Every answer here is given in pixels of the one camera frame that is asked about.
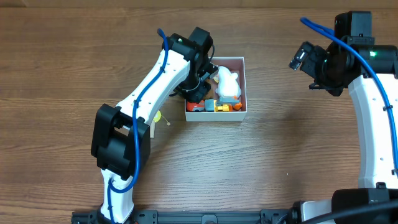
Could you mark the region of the red toy ball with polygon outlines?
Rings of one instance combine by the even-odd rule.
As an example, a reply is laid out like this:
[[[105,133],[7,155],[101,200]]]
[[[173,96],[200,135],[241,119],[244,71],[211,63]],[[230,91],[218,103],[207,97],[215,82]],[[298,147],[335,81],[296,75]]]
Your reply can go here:
[[[201,100],[199,103],[186,102],[186,110],[188,112],[205,111],[205,101]]]

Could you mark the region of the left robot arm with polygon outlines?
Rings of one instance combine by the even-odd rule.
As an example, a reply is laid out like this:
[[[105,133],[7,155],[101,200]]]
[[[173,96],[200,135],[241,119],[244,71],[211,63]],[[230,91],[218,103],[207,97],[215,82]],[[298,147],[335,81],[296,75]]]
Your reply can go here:
[[[133,188],[150,155],[150,125],[166,99],[179,95],[198,103],[211,90],[207,80],[218,72],[212,64],[214,43],[196,27],[189,37],[166,36],[152,70],[115,107],[103,104],[96,113],[91,155],[104,180],[104,201],[89,223],[131,223]]]

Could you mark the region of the yellow toy excavator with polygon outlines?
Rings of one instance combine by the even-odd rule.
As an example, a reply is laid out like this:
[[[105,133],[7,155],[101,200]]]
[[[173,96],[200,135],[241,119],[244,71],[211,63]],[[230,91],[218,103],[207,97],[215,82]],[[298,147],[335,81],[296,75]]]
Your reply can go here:
[[[240,110],[242,103],[234,96],[232,98],[220,97],[218,100],[205,100],[205,110],[209,112],[232,112]]]

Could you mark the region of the yellow rattle drum toy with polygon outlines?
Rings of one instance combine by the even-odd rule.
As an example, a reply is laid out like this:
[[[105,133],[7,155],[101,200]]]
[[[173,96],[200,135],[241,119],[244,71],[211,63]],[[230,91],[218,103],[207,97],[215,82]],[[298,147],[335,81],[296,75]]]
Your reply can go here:
[[[154,116],[154,119],[152,120],[150,124],[150,138],[154,139],[155,137],[155,125],[160,122],[161,120],[164,120],[166,122],[167,126],[170,126],[171,123],[162,115],[161,111],[158,110]]]

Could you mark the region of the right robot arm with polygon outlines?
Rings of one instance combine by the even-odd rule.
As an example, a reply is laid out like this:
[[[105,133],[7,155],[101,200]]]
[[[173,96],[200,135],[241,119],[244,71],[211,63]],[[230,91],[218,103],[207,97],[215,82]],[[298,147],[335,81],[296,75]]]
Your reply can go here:
[[[330,39],[327,48],[304,42],[290,67],[313,78],[312,90],[340,96],[348,90],[358,124],[358,187],[328,200],[296,202],[288,223],[397,222],[397,47],[377,45],[369,11],[335,17],[333,29],[301,22]]]

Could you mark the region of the white plush duck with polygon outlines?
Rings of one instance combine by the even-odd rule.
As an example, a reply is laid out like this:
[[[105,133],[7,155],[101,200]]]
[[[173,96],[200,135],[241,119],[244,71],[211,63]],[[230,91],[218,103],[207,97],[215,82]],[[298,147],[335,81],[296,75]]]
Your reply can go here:
[[[220,106],[228,105],[230,111],[239,111],[243,104],[240,102],[241,88],[238,84],[239,75],[232,73],[224,66],[218,67],[217,74],[218,86],[215,90],[218,95],[217,104]]]

